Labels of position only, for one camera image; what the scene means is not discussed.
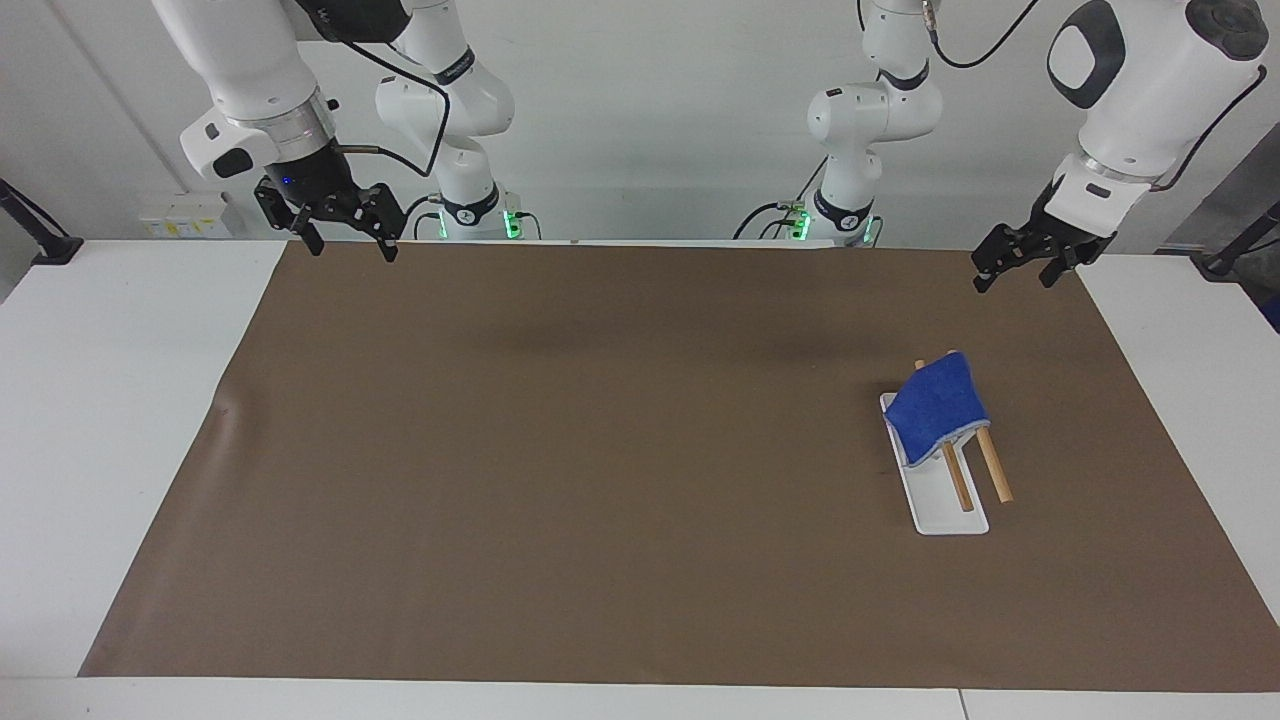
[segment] cable connector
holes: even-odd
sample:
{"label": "cable connector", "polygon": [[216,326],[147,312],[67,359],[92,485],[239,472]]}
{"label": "cable connector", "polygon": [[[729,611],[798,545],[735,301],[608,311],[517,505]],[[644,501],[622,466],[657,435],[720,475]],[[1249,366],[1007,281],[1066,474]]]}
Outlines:
{"label": "cable connector", "polygon": [[929,31],[929,38],[937,40],[938,37],[938,13],[933,9],[933,0],[924,0],[922,3],[924,10],[924,29]]}
{"label": "cable connector", "polygon": [[794,211],[797,214],[795,218],[791,218],[788,215],[786,218],[782,218],[781,220],[773,220],[772,223],[764,225],[764,229],[760,231],[760,237],[758,237],[756,240],[764,240],[764,236],[768,234],[769,231],[773,228],[778,228],[780,231],[782,228],[786,228],[787,234],[791,237],[791,240],[797,240],[797,241],[808,240],[809,228],[813,225],[813,218],[804,209],[804,205],[800,205]]}
{"label": "cable connector", "polygon": [[759,218],[764,213],[769,213],[772,210],[777,210],[778,213],[791,211],[792,202],[794,201],[791,200],[783,200],[781,202],[765,202],[764,205],[760,205],[755,210],[751,210],[751,214],[748,215],[745,220],[742,220],[742,224],[737,225],[737,232],[733,233],[733,240],[742,240],[742,231],[746,229],[746,225],[751,224],[751,220]]}
{"label": "cable connector", "polygon": [[534,220],[534,227],[538,228],[538,240],[543,238],[543,222],[538,219],[538,215],[532,213],[516,213],[517,219],[531,218]]}

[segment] folded cloth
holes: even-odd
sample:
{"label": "folded cloth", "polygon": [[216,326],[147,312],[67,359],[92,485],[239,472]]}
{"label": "folded cloth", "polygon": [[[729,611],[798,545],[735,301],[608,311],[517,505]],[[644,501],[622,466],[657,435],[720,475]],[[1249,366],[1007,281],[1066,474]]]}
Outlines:
{"label": "folded cloth", "polygon": [[884,416],[902,441],[908,468],[928,460],[943,443],[991,424],[963,352],[950,352],[916,370]]}

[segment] white tray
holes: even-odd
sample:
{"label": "white tray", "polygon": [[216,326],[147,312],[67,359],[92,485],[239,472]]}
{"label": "white tray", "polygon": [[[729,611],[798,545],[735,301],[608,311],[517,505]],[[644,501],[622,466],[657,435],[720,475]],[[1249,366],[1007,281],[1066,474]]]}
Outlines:
{"label": "white tray", "polygon": [[[881,410],[888,409],[896,392],[887,392],[881,396]],[[964,436],[955,443],[956,456],[960,459],[960,471],[964,482],[969,487],[969,497],[973,498],[973,511],[965,512],[960,509],[960,498],[956,497],[955,484],[951,483],[951,471],[947,470],[947,461],[942,452],[936,452],[916,468],[906,466],[906,452],[902,450],[902,441],[888,420],[888,438],[893,445],[893,456],[897,459],[897,471],[902,477],[902,488],[906,489],[906,503],[911,507],[911,519],[915,529],[922,536],[980,536],[991,529],[987,524],[987,512],[982,509],[982,498],[978,497],[978,488],[973,484],[973,475],[969,473],[969,462],[965,460],[963,448],[969,442],[973,433]]]}

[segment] wooden rod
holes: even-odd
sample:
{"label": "wooden rod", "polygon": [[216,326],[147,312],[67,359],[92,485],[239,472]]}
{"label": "wooden rod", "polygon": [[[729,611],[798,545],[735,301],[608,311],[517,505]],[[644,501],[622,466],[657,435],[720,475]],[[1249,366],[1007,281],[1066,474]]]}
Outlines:
{"label": "wooden rod", "polygon": [[1005,465],[996,454],[996,441],[991,439],[991,428],[978,428],[978,445],[982,446],[982,457],[987,461],[987,470],[991,471],[991,482],[996,486],[1000,502],[1012,502],[1014,491],[1009,487]]}
{"label": "wooden rod", "polygon": [[[915,369],[924,366],[924,360],[915,361]],[[960,498],[960,510],[973,512],[973,497],[969,496],[969,486],[964,482],[964,473],[960,470],[960,457],[956,448],[950,443],[942,443],[942,456],[947,461],[947,471],[951,473],[951,484],[956,488],[956,497]]]}

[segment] white robotic arm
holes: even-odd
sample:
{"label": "white robotic arm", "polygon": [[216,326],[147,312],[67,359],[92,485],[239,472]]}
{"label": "white robotic arm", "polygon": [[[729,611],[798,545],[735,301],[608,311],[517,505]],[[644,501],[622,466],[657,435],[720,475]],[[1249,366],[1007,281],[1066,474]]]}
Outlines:
{"label": "white robotic arm", "polygon": [[942,117],[922,3],[870,3],[863,53],[879,69],[876,82],[835,87],[809,105],[809,132],[828,152],[822,184],[806,199],[813,238],[861,238],[882,172],[870,146],[927,135]]}
{"label": "white robotic arm", "polygon": [[452,100],[403,78],[387,78],[376,92],[378,114],[431,155],[440,183],[442,220],[451,240],[518,236],[516,197],[493,178],[489,158],[474,137],[506,132],[515,117],[511,90],[476,59],[462,33],[456,0],[408,0],[411,19],[396,50],[434,76]]}
{"label": "white robotic arm", "polygon": [[1080,150],[1059,165],[1021,228],[997,225],[973,252],[986,292],[1048,259],[1046,287],[1093,263],[1125,214],[1217,118],[1265,77],[1254,0],[1091,0],[1048,54],[1053,86],[1088,110]]}
{"label": "white robotic arm", "polygon": [[[329,40],[393,40],[408,23],[401,0],[297,0]],[[385,183],[361,188],[335,138],[315,74],[298,55],[280,0],[152,0],[214,108],[182,133],[211,181],[264,169],[255,196],[268,220],[319,255],[312,220],[340,222],[378,241],[388,261],[406,218]]]}

